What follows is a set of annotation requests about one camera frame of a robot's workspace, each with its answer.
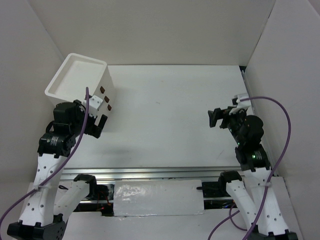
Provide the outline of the white drawer cabinet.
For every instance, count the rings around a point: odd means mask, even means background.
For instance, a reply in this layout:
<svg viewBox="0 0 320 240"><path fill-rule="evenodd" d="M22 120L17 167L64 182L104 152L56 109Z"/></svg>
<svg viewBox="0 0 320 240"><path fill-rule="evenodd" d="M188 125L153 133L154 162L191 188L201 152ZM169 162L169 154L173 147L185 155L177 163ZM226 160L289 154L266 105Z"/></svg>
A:
<svg viewBox="0 0 320 240"><path fill-rule="evenodd" d="M110 116L116 89L105 61L70 53L45 89L45 95L54 106L63 102L79 100L86 103L86 88L97 105L97 119Z"/></svg>

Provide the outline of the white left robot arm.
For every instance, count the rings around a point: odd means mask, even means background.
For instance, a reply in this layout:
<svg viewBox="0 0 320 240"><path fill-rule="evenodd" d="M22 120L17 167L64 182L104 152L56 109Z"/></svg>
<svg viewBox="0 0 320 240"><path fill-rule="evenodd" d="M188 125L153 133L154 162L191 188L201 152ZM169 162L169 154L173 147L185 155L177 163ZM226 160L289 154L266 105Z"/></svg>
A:
<svg viewBox="0 0 320 240"><path fill-rule="evenodd" d="M99 114L102 99L62 102L39 139L37 172L33 189L23 197L27 204L7 235L17 240L61 240L71 213L84 198L97 197L99 187L93 175L79 174L67 192L56 200L61 175L78 148L83 135L99 138L108 117Z"/></svg>

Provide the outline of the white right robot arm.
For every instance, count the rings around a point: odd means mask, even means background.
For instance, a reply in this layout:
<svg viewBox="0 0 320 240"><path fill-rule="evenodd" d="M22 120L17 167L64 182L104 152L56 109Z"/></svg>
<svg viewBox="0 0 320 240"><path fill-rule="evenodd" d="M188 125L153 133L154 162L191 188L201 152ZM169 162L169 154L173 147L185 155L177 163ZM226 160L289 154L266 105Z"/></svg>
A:
<svg viewBox="0 0 320 240"><path fill-rule="evenodd" d="M263 121L247 115L246 109L228 107L208 111L209 126L221 120L221 129L228 129L236 141L235 155L243 177L237 171L225 171L218 179L218 191L231 196L246 225L248 240L296 240L280 210L269 177L272 169L261 138Z"/></svg>

